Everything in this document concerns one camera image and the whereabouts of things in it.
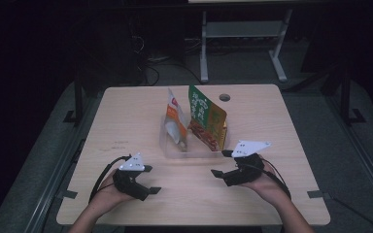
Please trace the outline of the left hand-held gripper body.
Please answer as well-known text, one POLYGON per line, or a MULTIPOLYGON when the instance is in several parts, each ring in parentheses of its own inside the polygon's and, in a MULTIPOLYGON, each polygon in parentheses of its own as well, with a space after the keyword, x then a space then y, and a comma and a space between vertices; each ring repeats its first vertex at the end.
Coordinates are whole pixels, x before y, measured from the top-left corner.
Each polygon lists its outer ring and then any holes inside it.
POLYGON ((136 182, 136 178, 144 173, 142 155, 130 155, 113 174, 114 186, 122 193, 144 201, 149 196, 149 189, 136 182))

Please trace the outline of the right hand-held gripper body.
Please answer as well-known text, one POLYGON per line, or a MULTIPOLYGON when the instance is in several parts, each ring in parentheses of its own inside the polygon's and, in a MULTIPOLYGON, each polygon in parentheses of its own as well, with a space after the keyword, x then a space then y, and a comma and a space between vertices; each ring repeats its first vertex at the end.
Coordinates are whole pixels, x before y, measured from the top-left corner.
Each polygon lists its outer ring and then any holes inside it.
POLYGON ((240 140, 233 149, 231 157, 235 160, 237 169, 226 172, 222 176, 226 185, 250 183, 259 178, 264 164, 258 152, 270 146, 270 142, 240 140))

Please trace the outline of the person's right hand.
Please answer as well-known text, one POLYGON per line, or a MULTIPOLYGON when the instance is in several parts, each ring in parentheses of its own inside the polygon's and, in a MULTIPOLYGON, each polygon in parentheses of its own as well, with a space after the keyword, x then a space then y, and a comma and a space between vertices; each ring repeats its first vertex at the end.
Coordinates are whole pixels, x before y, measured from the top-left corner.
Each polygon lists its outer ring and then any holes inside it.
POLYGON ((276 210, 289 207, 291 205, 290 198, 269 176, 269 174, 275 174, 273 168, 264 159, 261 159, 261 161, 264 164, 264 173, 262 173, 258 179, 250 183, 243 183, 243 186, 253 190, 276 210))

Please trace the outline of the person's left hand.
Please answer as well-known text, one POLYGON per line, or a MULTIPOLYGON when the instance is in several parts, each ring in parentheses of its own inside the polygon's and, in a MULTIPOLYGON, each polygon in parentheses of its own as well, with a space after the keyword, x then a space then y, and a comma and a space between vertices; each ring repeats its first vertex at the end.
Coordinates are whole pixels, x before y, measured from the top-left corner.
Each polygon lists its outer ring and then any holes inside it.
POLYGON ((111 211, 117 205, 132 200, 128 194, 118 191, 114 186, 113 170, 107 178, 101 183, 100 189, 96 192, 89 203, 89 209, 97 216, 103 216, 111 211))

